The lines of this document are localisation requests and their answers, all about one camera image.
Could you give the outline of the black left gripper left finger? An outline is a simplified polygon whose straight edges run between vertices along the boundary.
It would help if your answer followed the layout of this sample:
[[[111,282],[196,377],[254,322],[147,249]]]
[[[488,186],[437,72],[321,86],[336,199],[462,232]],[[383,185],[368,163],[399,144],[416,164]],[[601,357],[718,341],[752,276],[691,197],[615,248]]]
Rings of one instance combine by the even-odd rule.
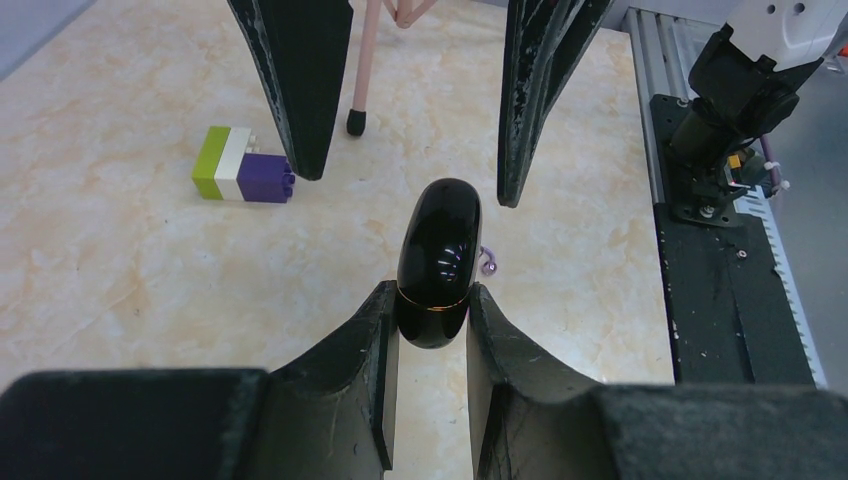
[[[393,467],[400,335],[397,285],[271,372],[249,479],[381,479]]]

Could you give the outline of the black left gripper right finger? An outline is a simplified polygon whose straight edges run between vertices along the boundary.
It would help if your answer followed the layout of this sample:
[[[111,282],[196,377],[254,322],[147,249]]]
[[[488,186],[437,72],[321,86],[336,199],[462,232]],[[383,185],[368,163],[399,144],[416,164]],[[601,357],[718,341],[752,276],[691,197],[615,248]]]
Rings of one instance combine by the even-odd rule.
[[[468,414],[476,479],[632,479],[613,418],[624,388],[557,359],[515,326],[488,288],[469,296]]]

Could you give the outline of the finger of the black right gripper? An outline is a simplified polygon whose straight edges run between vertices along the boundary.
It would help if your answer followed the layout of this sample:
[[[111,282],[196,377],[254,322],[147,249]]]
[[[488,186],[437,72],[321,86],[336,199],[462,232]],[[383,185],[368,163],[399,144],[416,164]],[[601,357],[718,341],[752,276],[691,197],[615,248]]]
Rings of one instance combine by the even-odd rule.
[[[345,0],[230,0],[294,173],[322,178],[353,21]]]
[[[511,0],[499,110],[497,199],[518,206],[544,123],[610,0]]]

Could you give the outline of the glossy black charging case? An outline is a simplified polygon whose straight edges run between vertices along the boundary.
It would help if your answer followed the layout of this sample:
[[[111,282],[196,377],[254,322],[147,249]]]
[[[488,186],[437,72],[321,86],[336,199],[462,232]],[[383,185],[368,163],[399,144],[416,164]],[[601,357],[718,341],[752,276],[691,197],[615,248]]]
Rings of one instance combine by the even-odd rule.
[[[459,333],[469,308],[480,249],[482,207],[469,183],[443,178],[420,195],[405,234],[394,304],[412,345],[438,349]]]

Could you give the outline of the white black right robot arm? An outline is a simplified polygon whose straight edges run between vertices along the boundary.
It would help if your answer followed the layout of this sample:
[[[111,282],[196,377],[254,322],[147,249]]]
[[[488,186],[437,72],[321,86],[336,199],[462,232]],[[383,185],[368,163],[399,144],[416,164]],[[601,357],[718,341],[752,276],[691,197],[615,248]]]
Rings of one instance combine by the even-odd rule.
[[[233,1],[293,172],[325,169],[353,10],[346,1]],[[499,111],[497,198],[519,203],[544,122],[609,10],[606,1],[512,1]],[[695,99],[669,137],[668,197],[684,221],[719,223],[741,195],[719,174],[798,104],[847,14],[843,1],[744,1],[688,77]]]

